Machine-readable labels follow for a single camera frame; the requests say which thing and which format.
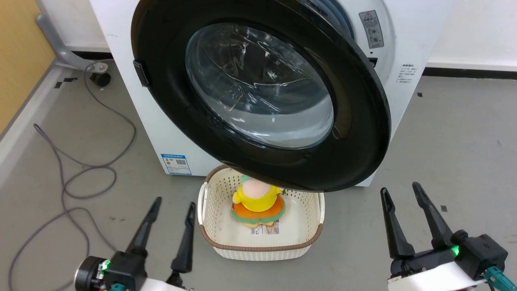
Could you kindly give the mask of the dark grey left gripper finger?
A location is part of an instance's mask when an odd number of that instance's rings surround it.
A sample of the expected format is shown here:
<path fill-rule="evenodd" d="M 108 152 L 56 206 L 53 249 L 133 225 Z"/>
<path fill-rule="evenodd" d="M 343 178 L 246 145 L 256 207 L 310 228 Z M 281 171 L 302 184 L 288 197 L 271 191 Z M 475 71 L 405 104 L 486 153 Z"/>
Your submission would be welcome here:
<path fill-rule="evenodd" d="M 135 235 L 133 236 L 131 242 L 129 243 L 126 253 L 131 253 L 139 256 L 147 256 L 148 252 L 146 250 L 146 245 L 149 239 L 150 230 L 153 226 L 153 223 L 156 221 L 158 217 L 158 213 L 160 211 L 160 206 L 162 203 L 162 197 L 157 197 L 153 204 L 151 205 L 148 213 L 142 220 L 139 228 L 137 229 Z"/>
<path fill-rule="evenodd" d="M 183 231 L 179 250 L 170 266 L 176 273 L 189 273 L 192 271 L 195 219 L 196 204 L 191 202 L 184 220 L 185 230 Z"/>

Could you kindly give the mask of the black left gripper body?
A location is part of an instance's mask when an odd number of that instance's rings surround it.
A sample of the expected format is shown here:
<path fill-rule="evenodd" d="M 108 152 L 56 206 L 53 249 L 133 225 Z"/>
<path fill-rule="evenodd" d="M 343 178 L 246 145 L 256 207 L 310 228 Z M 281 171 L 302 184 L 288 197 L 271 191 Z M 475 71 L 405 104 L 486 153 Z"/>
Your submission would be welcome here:
<path fill-rule="evenodd" d="M 76 269 L 76 291 L 183 291 L 182 281 L 148 278 L 146 256 L 116 252 L 111 259 L 88 256 Z"/>

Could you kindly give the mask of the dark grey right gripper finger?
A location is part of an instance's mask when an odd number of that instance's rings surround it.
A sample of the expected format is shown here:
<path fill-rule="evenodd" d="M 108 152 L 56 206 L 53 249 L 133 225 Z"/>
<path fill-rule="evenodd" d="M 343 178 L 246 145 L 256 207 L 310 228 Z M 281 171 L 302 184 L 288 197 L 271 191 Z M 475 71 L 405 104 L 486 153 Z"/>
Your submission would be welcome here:
<path fill-rule="evenodd" d="M 413 246 L 406 236 L 396 217 L 396 207 L 387 188 L 380 190 L 385 230 L 391 259 L 407 259 L 415 254 Z"/>
<path fill-rule="evenodd" d="M 418 182 L 412 182 L 412 189 L 415 193 L 416 201 L 423 210 L 425 218 L 432 235 L 431 245 L 434 249 L 451 248 L 452 232 L 434 203 L 430 200 L 425 190 Z"/>

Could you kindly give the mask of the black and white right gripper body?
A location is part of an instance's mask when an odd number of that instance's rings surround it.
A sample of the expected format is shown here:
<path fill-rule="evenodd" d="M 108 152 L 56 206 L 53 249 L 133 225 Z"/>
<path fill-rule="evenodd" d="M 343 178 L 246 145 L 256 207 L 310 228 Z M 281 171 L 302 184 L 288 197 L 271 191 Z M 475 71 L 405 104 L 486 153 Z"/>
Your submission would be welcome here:
<path fill-rule="evenodd" d="M 421 252 L 407 259 L 394 260 L 390 291 L 472 291 L 487 284 L 491 291 L 507 291 L 504 274 L 508 252 L 487 234 L 468 236 L 459 230 L 454 245 Z"/>

